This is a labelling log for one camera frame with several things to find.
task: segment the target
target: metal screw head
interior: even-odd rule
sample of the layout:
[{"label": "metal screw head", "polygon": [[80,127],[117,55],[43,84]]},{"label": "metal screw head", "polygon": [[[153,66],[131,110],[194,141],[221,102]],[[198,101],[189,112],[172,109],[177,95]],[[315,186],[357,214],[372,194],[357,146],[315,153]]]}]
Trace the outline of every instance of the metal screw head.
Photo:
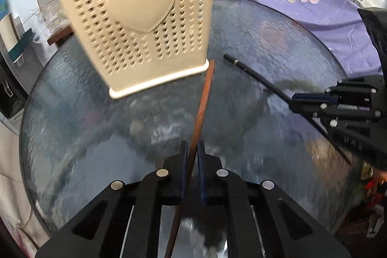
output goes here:
[{"label": "metal screw head", "polygon": [[114,181],[112,182],[112,184],[110,185],[110,187],[114,190],[119,190],[121,189],[123,186],[123,183],[121,181]]},{"label": "metal screw head", "polygon": [[272,181],[264,181],[262,187],[267,190],[272,190],[274,188],[274,183]]},{"label": "metal screw head", "polygon": [[333,120],[330,121],[329,125],[331,127],[336,127],[337,126],[337,121],[335,119],[333,119]]},{"label": "metal screw head", "polygon": [[228,171],[225,169],[219,169],[216,171],[216,175],[219,177],[226,177],[228,175]]},{"label": "metal screw head", "polygon": [[165,177],[169,174],[169,172],[166,169],[159,169],[156,174],[158,177]]}]

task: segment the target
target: bedsheet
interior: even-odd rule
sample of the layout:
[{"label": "bedsheet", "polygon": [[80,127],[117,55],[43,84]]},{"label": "bedsheet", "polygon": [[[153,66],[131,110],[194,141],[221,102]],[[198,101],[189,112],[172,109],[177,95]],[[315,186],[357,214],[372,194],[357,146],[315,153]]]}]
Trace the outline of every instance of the bedsheet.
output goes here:
[{"label": "bedsheet", "polygon": [[336,56],[349,77],[382,73],[357,6],[349,0],[252,0],[297,21]]}]

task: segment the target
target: round glass tabletop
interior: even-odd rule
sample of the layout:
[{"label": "round glass tabletop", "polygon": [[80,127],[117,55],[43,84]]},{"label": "round glass tabletop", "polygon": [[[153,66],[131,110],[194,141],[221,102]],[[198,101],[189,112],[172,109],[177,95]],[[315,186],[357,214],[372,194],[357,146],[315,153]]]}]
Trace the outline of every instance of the round glass tabletop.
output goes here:
[{"label": "round glass tabletop", "polygon": [[[228,53],[291,96],[322,92],[346,75],[331,52],[283,14],[247,0],[214,0],[208,59],[216,62],[202,138],[206,151],[244,180],[270,179],[325,228],[351,202],[361,161],[352,166],[303,117],[223,60]],[[50,232],[114,180],[131,183],[190,141],[205,74],[119,100],[72,37],[38,78],[24,112],[20,160],[31,203]],[[226,255],[225,216],[199,204],[192,179],[174,255]],[[159,256],[174,210],[164,207]]]}]

